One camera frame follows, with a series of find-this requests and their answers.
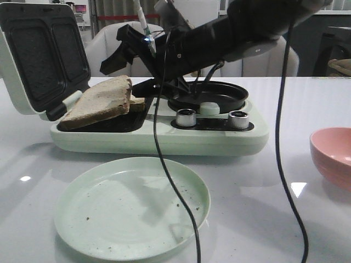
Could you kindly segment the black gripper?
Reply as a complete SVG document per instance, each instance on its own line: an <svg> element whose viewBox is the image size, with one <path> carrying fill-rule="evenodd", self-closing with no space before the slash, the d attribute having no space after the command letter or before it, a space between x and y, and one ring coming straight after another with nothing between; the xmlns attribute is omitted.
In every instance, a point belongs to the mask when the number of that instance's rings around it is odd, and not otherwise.
<svg viewBox="0 0 351 263"><path fill-rule="evenodd" d="M117 31L116 39L121 44L101 62L102 74L107 76L121 70L127 64L132 64L135 57L139 57L153 77L172 80L223 60L228 51L228 25L204 24L186 32L174 28L155 39L155 55L149 50L146 36L129 25ZM132 95L148 98L161 94L170 98L176 89L177 86L172 82L161 85L152 78L134 84Z"/></svg>

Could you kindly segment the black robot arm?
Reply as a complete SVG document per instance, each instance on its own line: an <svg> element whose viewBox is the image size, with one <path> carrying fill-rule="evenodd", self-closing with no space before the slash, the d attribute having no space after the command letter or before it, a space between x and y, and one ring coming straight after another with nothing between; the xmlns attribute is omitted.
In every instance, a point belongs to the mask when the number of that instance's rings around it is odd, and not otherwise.
<svg viewBox="0 0 351 263"><path fill-rule="evenodd" d="M328 6L329 1L233 1L227 13L191 28L172 1L155 10L164 35L154 41L130 26L117 31L117 50L101 63L101 73L116 72L139 57L157 82L172 81L205 67L265 53L294 25Z"/></svg>

